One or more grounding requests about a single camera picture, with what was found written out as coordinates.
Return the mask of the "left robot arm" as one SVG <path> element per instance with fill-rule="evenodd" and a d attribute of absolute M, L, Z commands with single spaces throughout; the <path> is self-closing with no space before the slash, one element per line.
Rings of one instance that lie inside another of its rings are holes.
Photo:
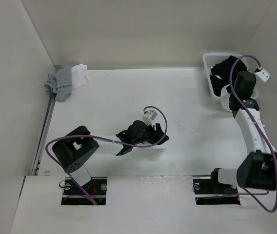
<path fill-rule="evenodd" d="M 133 148 L 149 148 L 168 140 L 159 123 L 147 125 L 136 120 L 126 130 L 110 137 L 95 136 L 85 126 L 79 126 L 57 140 L 52 151 L 64 172 L 75 181 L 76 190 L 84 195 L 92 189 L 92 177 L 85 167 L 92 155 L 123 156 Z"/>

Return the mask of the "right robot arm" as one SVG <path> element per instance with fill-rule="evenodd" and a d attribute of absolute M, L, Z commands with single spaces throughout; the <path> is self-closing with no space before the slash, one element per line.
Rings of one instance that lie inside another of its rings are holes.
<path fill-rule="evenodd" d="M 260 119 L 260 108 L 251 97 L 256 85 L 256 75 L 240 71 L 230 73 L 229 110 L 239 125 L 247 156 L 237 169 L 215 168 L 209 188 L 220 193 L 227 186 L 277 190 L 277 151 L 271 145 Z"/>

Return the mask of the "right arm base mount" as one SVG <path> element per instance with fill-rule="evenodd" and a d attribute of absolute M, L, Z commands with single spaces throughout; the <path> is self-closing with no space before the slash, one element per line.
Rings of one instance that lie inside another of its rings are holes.
<path fill-rule="evenodd" d="M 238 190 L 231 185 L 213 185 L 208 176 L 193 177 L 193 192 L 197 205 L 240 205 Z"/>

